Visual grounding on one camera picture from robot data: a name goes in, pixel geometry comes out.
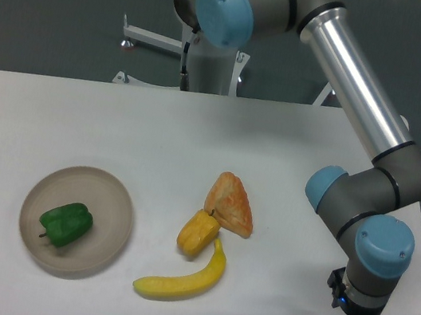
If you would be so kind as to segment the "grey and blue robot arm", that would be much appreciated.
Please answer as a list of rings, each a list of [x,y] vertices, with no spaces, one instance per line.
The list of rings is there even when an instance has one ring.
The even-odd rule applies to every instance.
[[[421,148],[376,80],[346,22],[341,0],[175,0],[190,32],[180,51],[180,88],[226,95],[236,52],[251,39],[296,31],[320,63],[372,161],[350,175],[325,167],[306,195],[348,255],[328,280],[347,315],[380,315],[408,268],[415,239],[391,217],[421,201]]]

